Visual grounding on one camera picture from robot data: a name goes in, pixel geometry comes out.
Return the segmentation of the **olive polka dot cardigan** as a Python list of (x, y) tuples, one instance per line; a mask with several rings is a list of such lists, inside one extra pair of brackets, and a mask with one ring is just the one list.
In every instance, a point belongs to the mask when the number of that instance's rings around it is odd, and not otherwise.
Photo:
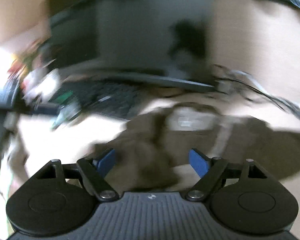
[(42, 118), (22, 118), (20, 131), (28, 150), (11, 161), (12, 192), (52, 158), (94, 158), (108, 148), (118, 156), (106, 180), (119, 192), (190, 187), (196, 179), (188, 161), (192, 148), (234, 163), (252, 158), (279, 181), (300, 183), (300, 132), (273, 129), (254, 117), (221, 115), (207, 105), (179, 103), (126, 123), (87, 115), (54, 132)]

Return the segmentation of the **black monitor on left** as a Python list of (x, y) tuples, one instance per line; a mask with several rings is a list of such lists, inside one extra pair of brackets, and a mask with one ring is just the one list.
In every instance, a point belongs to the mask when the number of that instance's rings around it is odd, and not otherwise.
[(214, 90), (212, 0), (47, 0), (52, 67), (62, 77)]

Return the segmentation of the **black keyboard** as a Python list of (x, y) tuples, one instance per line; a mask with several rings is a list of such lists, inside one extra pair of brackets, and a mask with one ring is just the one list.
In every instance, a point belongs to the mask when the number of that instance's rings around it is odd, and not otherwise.
[(83, 110), (125, 120), (138, 114), (143, 100), (138, 87), (124, 83), (81, 81), (70, 90)]

